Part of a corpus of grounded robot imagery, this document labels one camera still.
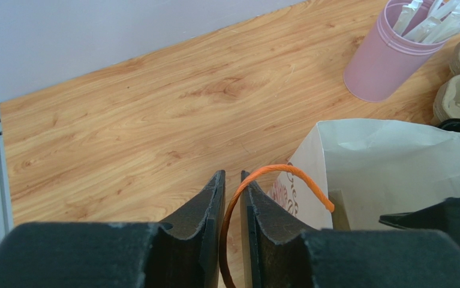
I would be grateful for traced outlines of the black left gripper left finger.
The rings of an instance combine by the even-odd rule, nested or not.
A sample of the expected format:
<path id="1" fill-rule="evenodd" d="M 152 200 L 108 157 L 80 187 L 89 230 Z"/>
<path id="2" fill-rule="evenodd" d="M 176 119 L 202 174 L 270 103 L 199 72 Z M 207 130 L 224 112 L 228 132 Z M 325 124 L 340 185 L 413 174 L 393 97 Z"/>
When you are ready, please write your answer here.
<path id="1" fill-rule="evenodd" d="M 225 172 L 159 222 L 31 222 L 0 243 L 0 287 L 217 287 Z"/>

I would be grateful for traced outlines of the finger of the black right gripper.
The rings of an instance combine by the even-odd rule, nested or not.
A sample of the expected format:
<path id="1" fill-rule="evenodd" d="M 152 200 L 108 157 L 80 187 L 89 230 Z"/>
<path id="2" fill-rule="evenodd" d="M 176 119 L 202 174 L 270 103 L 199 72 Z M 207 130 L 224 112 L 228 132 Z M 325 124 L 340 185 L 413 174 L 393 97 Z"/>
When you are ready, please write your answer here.
<path id="1" fill-rule="evenodd" d="M 460 247 L 460 197 L 414 212 L 381 215 L 379 222 L 398 229 L 440 230 Z"/>

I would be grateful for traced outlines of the white paper takeout bag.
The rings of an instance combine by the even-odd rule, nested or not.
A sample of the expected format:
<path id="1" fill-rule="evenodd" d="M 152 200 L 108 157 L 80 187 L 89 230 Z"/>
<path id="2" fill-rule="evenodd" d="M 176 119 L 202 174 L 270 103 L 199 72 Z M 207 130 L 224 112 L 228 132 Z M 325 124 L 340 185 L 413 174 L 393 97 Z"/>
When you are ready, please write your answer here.
<path id="1" fill-rule="evenodd" d="M 318 122 L 287 164 L 242 173 L 221 233 L 220 265 L 227 287 L 234 287 L 226 259 L 229 219 L 251 182 L 314 229 L 387 230 L 381 215 L 460 197 L 460 133 L 391 120 Z"/>

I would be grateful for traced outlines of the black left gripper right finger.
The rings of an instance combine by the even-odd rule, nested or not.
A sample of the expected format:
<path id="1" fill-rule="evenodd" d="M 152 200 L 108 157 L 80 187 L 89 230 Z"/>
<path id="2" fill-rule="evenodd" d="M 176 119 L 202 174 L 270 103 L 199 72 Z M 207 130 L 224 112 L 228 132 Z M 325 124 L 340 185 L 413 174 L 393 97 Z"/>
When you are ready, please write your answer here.
<path id="1" fill-rule="evenodd" d="M 440 230 L 317 230 L 256 182 L 240 201 L 246 287 L 460 287 L 460 247 Z"/>

